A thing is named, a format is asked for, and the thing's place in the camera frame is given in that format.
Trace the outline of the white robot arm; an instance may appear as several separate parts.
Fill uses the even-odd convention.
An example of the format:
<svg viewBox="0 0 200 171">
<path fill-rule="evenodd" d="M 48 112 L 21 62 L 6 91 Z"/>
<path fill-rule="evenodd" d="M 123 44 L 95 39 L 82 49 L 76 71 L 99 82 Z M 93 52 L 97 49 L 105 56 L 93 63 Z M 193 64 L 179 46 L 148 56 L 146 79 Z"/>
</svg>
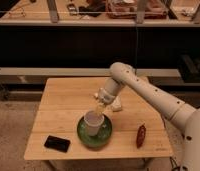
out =
<svg viewBox="0 0 200 171">
<path fill-rule="evenodd" d="M 184 135 L 180 171 L 200 171 L 200 108 L 142 80 L 130 65 L 121 62 L 110 66 L 110 78 L 98 92 L 99 101 L 110 105 L 124 86 L 134 90 Z"/>
</svg>

